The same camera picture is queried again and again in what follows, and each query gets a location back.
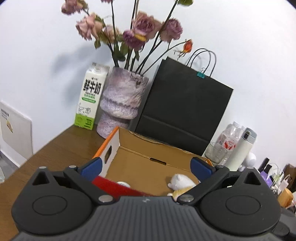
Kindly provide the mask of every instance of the green label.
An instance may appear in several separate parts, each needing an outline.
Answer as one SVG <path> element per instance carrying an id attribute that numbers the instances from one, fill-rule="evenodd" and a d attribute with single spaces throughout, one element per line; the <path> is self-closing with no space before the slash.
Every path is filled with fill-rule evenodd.
<path id="1" fill-rule="evenodd" d="M 85 115 L 76 114 L 74 125 L 92 130 L 94 126 L 94 118 Z"/>
<path id="2" fill-rule="evenodd" d="M 95 100 L 92 100 L 92 99 L 89 99 L 89 98 L 82 97 L 81 99 L 83 99 L 85 101 L 88 101 L 88 102 L 91 102 L 91 103 L 96 103 Z"/>

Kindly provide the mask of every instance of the white plush toy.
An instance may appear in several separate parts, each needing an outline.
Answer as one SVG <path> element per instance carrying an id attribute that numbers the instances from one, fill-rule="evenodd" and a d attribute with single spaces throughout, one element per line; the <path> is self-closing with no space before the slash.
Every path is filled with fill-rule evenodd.
<path id="1" fill-rule="evenodd" d="M 175 174 L 168 187 L 173 190 L 179 190 L 187 187 L 195 187 L 196 184 L 188 177 L 183 174 Z"/>

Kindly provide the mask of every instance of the milk carton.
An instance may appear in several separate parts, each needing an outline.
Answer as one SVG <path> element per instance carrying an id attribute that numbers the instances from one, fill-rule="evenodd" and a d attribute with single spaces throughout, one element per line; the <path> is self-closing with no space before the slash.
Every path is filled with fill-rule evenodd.
<path id="1" fill-rule="evenodd" d="M 89 130 L 93 129 L 96 110 L 109 68 L 108 66 L 92 63 L 92 66 L 85 73 L 74 125 Z"/>

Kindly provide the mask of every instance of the clear glass cup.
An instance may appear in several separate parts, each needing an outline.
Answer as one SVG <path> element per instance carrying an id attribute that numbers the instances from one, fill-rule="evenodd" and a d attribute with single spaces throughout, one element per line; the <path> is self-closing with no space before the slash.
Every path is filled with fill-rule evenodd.
<path id="1" fill-rule="evenodd" d="M 225 157 L 227 150 L 219 143 L 210 142 L 205 150 L 205 157 L 210 159 L 214 164 L 219 164 Z"/>

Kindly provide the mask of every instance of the blue gripper pad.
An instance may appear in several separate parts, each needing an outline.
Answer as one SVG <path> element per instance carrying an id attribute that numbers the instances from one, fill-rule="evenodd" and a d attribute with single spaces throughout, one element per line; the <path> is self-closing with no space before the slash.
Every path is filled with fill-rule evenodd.
<path id="1" fill-rule="evenodd" d="M 192 174 L 201 182 L 209 178 L 216 171 L 214 167 L 210 166 L 198 157 L 193 157 L 191 159 L 190 170 Z"/>
<path id="2" fill-rule="evenodd" d="M 78 173 L 88 181 L 93 181 L 102 171 L 102 159 L 96 157 L 77 169 Z"/>

